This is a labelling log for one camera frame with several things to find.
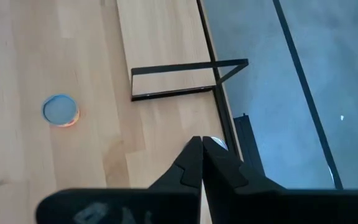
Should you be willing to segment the black aluminium rig frame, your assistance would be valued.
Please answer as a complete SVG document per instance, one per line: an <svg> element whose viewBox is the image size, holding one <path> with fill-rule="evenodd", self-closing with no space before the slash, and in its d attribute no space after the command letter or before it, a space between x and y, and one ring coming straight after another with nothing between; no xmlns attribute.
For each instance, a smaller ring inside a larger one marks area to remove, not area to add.
<svg viewBox="0 0 358 224"><path fill-rule="evenodd" d="M208 17L203 6L203 0L196 0L201 23L203 26L204 36L206 39L206 44L208 48L208 53L210 60L212 62L216 61L216 54L214 51L213 40L211 32L209 29ZM218 115L221 122L221 127L224 135L224 140L226 142L229 152L234 154L237 158L243 161L243 156L241 152L240 145L238 143L236 127L233 122L232 114L227 103L227 97L225 89L222 85L216 86L213 88L213 95L216 102L216 107L218 109Z"/></svg>

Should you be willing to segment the short yellow pink-spotted can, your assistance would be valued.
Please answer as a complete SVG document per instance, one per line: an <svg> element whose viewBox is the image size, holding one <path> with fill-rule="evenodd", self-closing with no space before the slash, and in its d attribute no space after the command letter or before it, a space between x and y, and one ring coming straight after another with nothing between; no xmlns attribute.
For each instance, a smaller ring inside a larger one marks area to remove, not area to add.
<svg viewBox="0 0 358 224"><path fill-rule="evenodd" d="M53 126L69 127L80 118L77 102L66 94L56 94L48 97L42 104L42 116Z"/></svg>

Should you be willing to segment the wooden shelf black metal legs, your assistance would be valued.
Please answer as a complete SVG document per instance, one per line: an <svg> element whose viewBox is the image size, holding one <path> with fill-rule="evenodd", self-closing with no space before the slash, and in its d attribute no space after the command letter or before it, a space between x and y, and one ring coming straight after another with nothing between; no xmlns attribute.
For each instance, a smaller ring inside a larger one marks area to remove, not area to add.
<svg viewBox="0 0 358 224"><path fill-rule="evenodd" d="M117 0L131 100L211 91L248 66L214 61L198 0Z"/></svg>

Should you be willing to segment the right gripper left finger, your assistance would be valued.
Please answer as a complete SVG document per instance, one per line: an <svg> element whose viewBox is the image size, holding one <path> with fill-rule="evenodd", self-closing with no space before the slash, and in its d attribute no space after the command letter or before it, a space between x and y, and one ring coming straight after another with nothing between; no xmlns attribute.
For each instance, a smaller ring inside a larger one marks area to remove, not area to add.
<svg viewBox="0 0 358 224"><path fill-rule="evenodd" d="M43 199L37 224L199 224L203 143L191 138L143 189L65 189Z"/></svg>

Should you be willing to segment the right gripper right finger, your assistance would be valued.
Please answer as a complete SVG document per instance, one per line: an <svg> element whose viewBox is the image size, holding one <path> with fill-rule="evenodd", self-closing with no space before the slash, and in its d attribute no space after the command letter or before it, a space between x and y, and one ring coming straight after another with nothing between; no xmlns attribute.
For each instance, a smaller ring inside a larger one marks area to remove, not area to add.
<svg viewBox="0 0 358 224"><path fill-rule="evenodd" d="M358 190L286 189L204 137L213 224L358 224Z"/></svg>

